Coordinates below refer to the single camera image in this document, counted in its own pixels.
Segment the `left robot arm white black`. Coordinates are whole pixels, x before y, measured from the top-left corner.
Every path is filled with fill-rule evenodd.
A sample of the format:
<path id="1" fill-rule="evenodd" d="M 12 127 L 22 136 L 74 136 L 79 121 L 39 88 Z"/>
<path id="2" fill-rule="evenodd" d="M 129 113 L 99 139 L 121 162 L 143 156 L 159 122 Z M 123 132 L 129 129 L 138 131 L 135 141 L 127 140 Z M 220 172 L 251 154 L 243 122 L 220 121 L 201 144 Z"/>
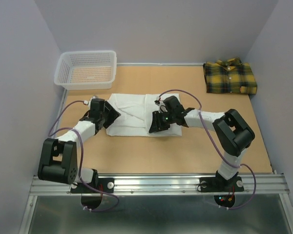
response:
<path id="1" fill-rule="evenodd" d="M 82 167 L 83 157 L 77 162 L 77 149 L 84 153 L 84 142 L 95 136 L 102 128 L 107 129 L 121 114 L 107 101 L 92 97 L 83 101 L 87 112 L 73 127 L 64 127 L 50 132 L 43 142 L 38 178 L 62 184 L 82 183 L 88 192 L 99 187 L 98 173 Z"/>

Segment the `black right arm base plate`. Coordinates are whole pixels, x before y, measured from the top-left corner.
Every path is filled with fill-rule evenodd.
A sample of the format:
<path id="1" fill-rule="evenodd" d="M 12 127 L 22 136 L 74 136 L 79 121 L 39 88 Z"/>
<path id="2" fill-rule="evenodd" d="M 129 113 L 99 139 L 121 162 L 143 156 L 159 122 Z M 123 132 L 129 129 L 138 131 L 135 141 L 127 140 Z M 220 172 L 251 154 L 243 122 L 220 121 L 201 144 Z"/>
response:
<path id="1" fill-rule="evenodd" d="M 244 186 L 242 178 L 239 176 L 229 180 L 225 180 L 222 177 L 201 177 L 197 191 L 202 193 L 243 192 Z"/>

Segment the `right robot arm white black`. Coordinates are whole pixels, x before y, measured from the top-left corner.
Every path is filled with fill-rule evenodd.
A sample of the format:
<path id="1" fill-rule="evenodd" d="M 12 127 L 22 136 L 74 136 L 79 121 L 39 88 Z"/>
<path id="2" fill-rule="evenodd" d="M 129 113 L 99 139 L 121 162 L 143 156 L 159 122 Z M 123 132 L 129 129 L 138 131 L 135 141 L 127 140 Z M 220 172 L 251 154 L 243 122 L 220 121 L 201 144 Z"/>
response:
<path id="1" fill-rule="evenodd" d="M 168 130 L 171 125 L 188 128 L 202 128 L 208 134 L 214 131 L 224 150 L 220 153 L 222 163 L 216 171 L 215 177 L 201 179 L 200 191 L 224 191 L 236 186 L 238 169 L 246 149 L 255 138 L 251 127 L 235 109 L 226 112 L 204 112 L 201 109 L 184 108 L 177 97 L 169 96 L 165 99 L 157 97 L 155 104 L 158 110 L 152 113 L 149 133 Z"/>

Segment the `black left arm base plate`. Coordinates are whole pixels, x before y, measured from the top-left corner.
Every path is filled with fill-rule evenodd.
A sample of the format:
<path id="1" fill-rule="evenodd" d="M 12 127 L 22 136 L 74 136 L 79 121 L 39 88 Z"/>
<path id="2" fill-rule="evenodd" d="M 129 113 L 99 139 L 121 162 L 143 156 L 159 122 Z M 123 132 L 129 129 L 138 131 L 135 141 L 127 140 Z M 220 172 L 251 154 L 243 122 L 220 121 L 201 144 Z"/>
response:
<path id="1" fill-rule="evenodd" d="M 103 191 L 105 193 L 114 193 L 114 182 L 115 179 L 112 177 L 106 177 L 106 178 L 98 178 L 97 179 L 98 184 L 96 186 L 97 190 Z M 89 189 L 82 183 L 78 183 L 76 188 L 70 188 L 70 192 L 72 194 L 90 194 L 90 193 L 96 193 L 95 191 Z"/>

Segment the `white long sleeve shirt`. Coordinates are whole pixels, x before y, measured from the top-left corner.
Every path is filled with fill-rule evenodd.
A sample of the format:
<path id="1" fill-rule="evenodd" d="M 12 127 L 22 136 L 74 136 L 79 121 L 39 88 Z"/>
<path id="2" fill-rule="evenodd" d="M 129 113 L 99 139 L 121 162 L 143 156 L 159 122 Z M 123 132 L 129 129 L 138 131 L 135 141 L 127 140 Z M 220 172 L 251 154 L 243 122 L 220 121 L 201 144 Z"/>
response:
<path id="1" fill-rule="evenodd" d="M 168 130 L 149 133 L 152 123 L 152 112 L 158 110 L 155 100 L 158 94 L 112 94 L 108 103 L 121 114 L 106 129 L 112 137 L 180 137 L 182 127 L 172 124 Z"/>

